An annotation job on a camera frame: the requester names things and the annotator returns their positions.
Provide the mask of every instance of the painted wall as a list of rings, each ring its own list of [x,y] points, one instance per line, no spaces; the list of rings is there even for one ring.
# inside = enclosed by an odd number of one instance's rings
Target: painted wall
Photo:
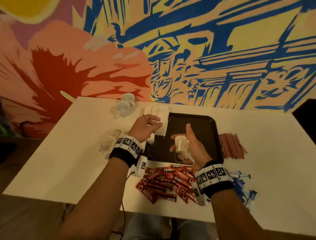
[[[287,113],[316,97],[315,0],[0,0],[0,10],[0,125],[22,136],[44,138],[78,96]]]

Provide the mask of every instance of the table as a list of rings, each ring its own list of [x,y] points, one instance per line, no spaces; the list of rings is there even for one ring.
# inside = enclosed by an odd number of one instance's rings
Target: table
[[[136,102],[131,115],[114,119],[118,102],[78,97],[4,194],[76,204],[106,165],[98,142],[113,129],[128,131],[145,107],[159,105]],[[316,236],[316,146],[291,114],[169,107],[170,112],[211,116],[219,134],[238,134],[248,154],[243,160],[227,159],[224,166],[230,172],[251,174],[246,186],[258,192],[251,214],[264,229]],[[135,188],[138,181],[131,176],[126,182],[126,211],[214,222],[211,205],[202,207],[192,201],[186,205],[181,200],[159,200],[152,205]]]

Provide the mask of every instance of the black tray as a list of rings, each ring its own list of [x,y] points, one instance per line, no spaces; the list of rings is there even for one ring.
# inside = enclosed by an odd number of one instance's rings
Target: black tray
[[[170,147],[174,144],[174,140],[170,136],[179,133],[184,134],[186,124],[190,123],[195,136],[205,146],[211,158],[220,163],[224,162],[214,119],[209,116],[173,112],[169,113],[169,118],[166,136],[156,135],[155,144],[147,144],[146,150],[142,155],[146,156],[148,160],[177,163],[174,159],[174,152],[171,153],[169,151]]]

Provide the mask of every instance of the jeans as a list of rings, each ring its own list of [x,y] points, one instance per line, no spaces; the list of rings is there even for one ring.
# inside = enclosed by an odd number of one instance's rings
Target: jeans
[[[162,216],[134,213],[123,240],[162,240]],[[179,240],[211,240],[206,224],[200,221],[175,219]]]

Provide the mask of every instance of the white cup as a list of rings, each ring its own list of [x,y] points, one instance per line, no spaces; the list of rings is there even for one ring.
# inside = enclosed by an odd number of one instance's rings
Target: white cup
[[[129,103],[129,105],[132,107],[133,105],[135,105],[135,96],[134,94],[128,92],[128,93],[124,93],[121,97],[121,100],[124,102]]]
[[[131,106],[128,102],[120,102],[116,105],[117,115],[114,118],[126,117],[130,113],[130,108]]]

